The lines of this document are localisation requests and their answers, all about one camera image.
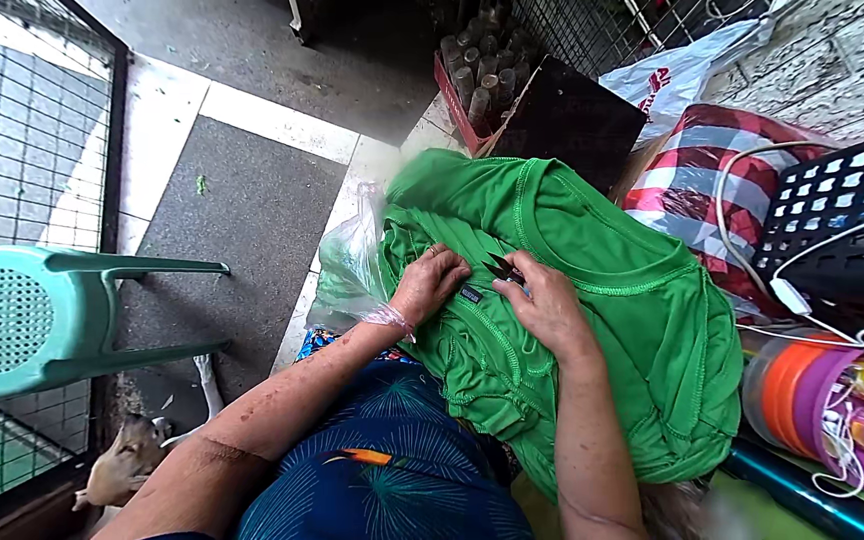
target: striped fabric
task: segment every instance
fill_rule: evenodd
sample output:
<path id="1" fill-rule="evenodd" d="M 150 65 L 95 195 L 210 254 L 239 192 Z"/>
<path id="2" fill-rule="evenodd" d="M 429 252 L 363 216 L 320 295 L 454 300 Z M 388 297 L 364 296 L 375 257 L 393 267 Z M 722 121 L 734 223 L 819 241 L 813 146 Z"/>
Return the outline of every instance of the striped fabric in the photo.
<path id="1" fill-rule="evenodd" d="M 715 218 L 715 181 L 736 154 L 787 141 L 828 141 L 821 134 L 738 108 L 692 104 L 665 145 L 638 177 L 622 210 L 639 222 L 685 241 L 743 315 L 781 314 L 726 251 Z M 750 259 L 776 194 L 779 172 L 818 158 L 824 150 L 798 146 L 739 159 L 722 197 L 728 239 Z"/>

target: dog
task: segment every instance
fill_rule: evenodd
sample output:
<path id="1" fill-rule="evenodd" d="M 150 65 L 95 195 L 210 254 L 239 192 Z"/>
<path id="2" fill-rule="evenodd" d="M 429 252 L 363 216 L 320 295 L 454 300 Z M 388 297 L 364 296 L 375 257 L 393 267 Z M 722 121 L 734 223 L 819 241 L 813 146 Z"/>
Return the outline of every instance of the dog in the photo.
<path id="1" fill-rule="evenodd" d="M 196 356 L 193 362 L 198 368 L 208 407 L 208 420 L 211 420 L 225 406 L 212 372 L 211 357 Z M 165 418 L 149 419 L 136 413 L 126 414 L 112 446 L 92 465 L 85 489 L 76 492 L 72 510 L 83 510 L 89 505 L 124 507 L 165 460 L 169 451 L 196 430 L 198 427 L 172 437 L 172 425 Z"/>

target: plastic bag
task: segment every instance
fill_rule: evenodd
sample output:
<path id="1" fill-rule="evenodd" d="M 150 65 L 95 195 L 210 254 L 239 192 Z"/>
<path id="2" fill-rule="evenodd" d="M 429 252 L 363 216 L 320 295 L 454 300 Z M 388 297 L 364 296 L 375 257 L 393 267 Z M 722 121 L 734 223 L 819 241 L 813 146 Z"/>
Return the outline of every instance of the plastic bag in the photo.
<path id="1" fill-rule="evenodd" d="M 389 305 L 390 294 L 378 271 L 385 194 L 374 183 L 358 185 L 358 212 L 318 242 L 318 288 L 306 327 L 346 332 L 356 322 L 400 325 L 411 338 L 402 314 Z"/>
<path id="2" fill-rule="evenodd" d="M 767 116 L 718 104 L 692 104 L 659 147 L 620 207 L 640 223 L 685 242 L 724 289 L 739 316 L 786 312 L 752 282 L 726 250 L 715 215 L 719 172 L 739 152 L 788 141 L 834 143 L 828 137 Z M 779 172 L 828 150 L 794 146 L 748 155 L 728 171 L 723 210 L 728 239 L 748 261 L 762 239 L 769 204 L 779 191 Z"/>
<path id="3" fill-rule="evenodd" d="M 724 26 L 688 46 L 651 55 L 599 77 L 599 84 L 645 113 L 635 142 L 647 141 L 675 127 L 719 70 L 769 42 L 775 21 L 768 14 Z"/>

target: black plastic basket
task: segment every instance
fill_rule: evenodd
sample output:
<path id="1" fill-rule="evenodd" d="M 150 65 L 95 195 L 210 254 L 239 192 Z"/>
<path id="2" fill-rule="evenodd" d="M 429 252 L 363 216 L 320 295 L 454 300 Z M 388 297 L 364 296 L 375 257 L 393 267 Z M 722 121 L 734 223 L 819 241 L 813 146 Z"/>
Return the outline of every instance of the black plastic basket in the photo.
<path id="1" fill-rule="evenodd" d="M 782 171 L 752 266 L 768 283 L 799 252 L 861 223 L 864 143 Z M 797 259 L 780 276 L 842 330 L 864 327 L 864 228 Z"/>

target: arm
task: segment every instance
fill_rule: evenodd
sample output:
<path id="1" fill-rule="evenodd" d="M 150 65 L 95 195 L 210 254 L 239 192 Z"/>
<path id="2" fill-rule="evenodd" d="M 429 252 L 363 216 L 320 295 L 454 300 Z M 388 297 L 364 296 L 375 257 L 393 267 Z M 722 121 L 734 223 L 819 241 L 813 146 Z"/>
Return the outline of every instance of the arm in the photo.
<path id="1" fill-rule="evenodd" d="M 472 273 L 444 244 L 435 248 L 406 267 L 390 300 L 412 325 L 435 313 Z M 404 336 L 399 326 L 359 323 L 248 390 L 172 450 L 95 538 L 178 532 L 223 537 L 270 462 L 299 441 L 359 369 Z"/>
<path id="2" fill-rule="evenodd" d="M 558 361 L 555 466 L 565 538 L 646 538 L 605 358 L 575 287 L 528 251 L 509 253 L 506 259 L 522 272 L 531 296 L 512 282 L 497 279 L 492 286 Z"/>

